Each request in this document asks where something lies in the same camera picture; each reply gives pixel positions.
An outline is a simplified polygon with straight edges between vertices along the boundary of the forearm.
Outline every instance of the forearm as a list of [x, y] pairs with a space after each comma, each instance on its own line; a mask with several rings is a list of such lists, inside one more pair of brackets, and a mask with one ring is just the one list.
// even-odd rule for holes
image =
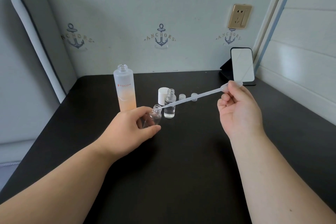
[[0, 205], [0, 223], [82, 223], [112, 163], [87, 146]]
[[265, 134], [231, 140], [253, 223], [336, 223]]

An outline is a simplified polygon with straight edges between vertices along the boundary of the anchor decal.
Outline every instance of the anchor decal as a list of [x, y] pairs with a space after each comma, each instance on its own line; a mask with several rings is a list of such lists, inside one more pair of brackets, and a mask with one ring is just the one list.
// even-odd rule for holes
[[[232, 31], [235, 31], [234, 28], [230, 28], [229, 30], [231, 31], [231, 34], [232, 34]], [[231, 44], [235, 39], [236, 39], [236, 37], [234, 37], [234, 39], [231, 40], [231, 35], [230, 35], [229, 40], [227, 40], [226, 37], [225, 37], [225, 42], [227, 42], [227, 44]]]
[[[68, 29], [67, 29], [67, 31], [69, 31], [69, 32], [71, 32], [71, 33], [77, 32], [77, 30], [74, 28], [74, 26], [73, 26], [72, 23], [69, 23], [69, 24], [68, 24]], [[68, 43], [71, 44], [73, 47], [76, 47], [77, 49], [79, 49], [80, 47], [82, 47], [83, 44], [84, 44], [84, 40], [82, 40], [80, 44], [77, 42], [77, 38], [74, 38], [73, 40], [75, 41], [74, 44], [71, 43], [71, 42], [69, 41], [69, 39], [67, 39]]]
[[160, 31], [160, 42], [158, 42], [156, 38], [155, 38], [155, 42], [156, 42], [157, 44], [159, 44], [159, 45], [162, 47], [162, 45], [165, 45], [165, 44], [168, 42], [168, 38], [166, 39], [165, 42], [162, 42], [162, 36], [163, 36], [163, 35], [162, 35], [162, 32], [163, 32], [163, 31], [166, 31], [166, 29], [163, 28], [163, 24], [161, 23], [161, 24], [159, 25], [159, 28], [158, 28], [157, 30]]

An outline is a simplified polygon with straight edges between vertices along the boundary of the hand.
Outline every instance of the hand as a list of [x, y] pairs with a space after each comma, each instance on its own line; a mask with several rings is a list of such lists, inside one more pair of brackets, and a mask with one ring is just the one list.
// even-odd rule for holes
[[140, 118], [146, 119], [151, 111], [152, 108], [143, 106], [119, 112], [94, 142], [95, 146], [114, 161], [127, 155], [161, 129], [159, 125], [142, 129]]
[[229, 92], [217, 102], [220, 122], [232, 140], [235, 135], [263, 133], [263, 119], [260, 108], [251, 93], [235, 82], [229, 81]]

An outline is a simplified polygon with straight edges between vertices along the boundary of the electrical outlet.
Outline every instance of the electrical outlet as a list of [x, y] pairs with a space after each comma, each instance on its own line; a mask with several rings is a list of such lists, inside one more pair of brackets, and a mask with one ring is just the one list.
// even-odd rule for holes
[[235, 4], [232, 9], [228, 28], [245, 28], [252, 10], [251, 5]]

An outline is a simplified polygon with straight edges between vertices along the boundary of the black table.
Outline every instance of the black table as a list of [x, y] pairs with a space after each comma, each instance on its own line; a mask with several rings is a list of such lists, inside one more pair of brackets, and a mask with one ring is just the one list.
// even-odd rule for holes
[[[218, 71], [134, 75], [137, 106], [157, 90], [202, 93], [225, 83]], [[336, 210], [336, 126], [266, 83], [249, 87], [264, 127], [298, 174]], [[251, 223], [230, 141], [217, 110], [220, 93], [176, 107], [162, 130], [107, 173], [85, 223]], [[112, 75], [76, 82], [0, 193], [0, 203], [97, 139], [119, 111]]]

